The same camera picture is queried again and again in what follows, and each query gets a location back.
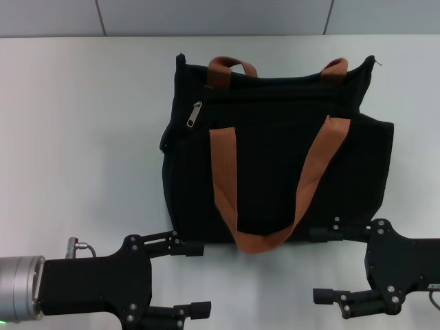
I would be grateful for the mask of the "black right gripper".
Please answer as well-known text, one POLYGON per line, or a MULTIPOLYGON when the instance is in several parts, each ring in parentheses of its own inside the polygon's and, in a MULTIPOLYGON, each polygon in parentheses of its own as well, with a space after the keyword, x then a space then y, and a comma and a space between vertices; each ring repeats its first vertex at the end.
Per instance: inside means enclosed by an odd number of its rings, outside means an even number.
POLYGON ((338 304, 343 318, 375 314, 396 315, 412 292, 439 291, 439 240, 412 239, 398 234, 390 221, 359 222, 334 219, 309 229, 309 242, 367 243, 365 266, 372 290, 313 289, 317 305, 338 304))

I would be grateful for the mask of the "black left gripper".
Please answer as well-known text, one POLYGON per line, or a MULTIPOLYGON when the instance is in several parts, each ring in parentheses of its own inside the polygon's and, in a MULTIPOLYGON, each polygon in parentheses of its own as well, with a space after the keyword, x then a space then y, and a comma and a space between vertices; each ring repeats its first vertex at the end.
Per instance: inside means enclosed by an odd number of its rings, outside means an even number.
MULTIPOLYGON (((46 316, 107 312, 123 329, 139 329, 151 301, 150 259, 204 255, 204 243, 185 241, 175 230, 147 236, 131 235, 112 255, 44 262, 38 303, 46 316)), ((187 318, 210 317, 212 303, 173 307, 150 306, 144 329, 183 329, 187 318)))

